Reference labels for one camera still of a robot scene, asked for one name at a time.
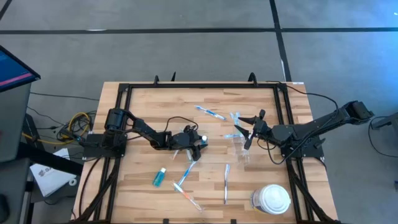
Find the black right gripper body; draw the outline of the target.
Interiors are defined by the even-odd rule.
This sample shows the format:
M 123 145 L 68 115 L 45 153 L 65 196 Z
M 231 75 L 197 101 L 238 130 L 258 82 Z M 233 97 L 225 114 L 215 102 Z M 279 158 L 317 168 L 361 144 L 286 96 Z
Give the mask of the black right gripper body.
M 268 127 L 267 123 L 264 121 L 266 112 L 264 110 L 260 110 L 259 116 L 256 117 L 255 123 L 248 123 L 253 126 L 253 129 L 248 138 L 245 138 L 246 142 L 244 144 L 245 149 L 249 149 L 252 144 L 252 140 L 254 138 L 264 139 L 264 136 L 267 134 L 270 127 Z

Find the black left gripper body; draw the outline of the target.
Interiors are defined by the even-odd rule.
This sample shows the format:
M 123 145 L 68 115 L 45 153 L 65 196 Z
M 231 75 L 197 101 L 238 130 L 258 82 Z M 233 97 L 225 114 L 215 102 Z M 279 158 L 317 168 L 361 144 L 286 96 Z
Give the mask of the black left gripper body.
M 184 128 L 183 132 L 188 134 L 189 138 L 187 150 L 190 152 L 193 161 L 198 161 L 199 158 L 201 158 L 201 150 L 198 147 L 200 144 L 196 145 L 196 142 L 198 142 L 199 139 L 198 139 L 198 133 L 195 130 L 195 126 L 191 127 L 190 125 L 187 125 Z

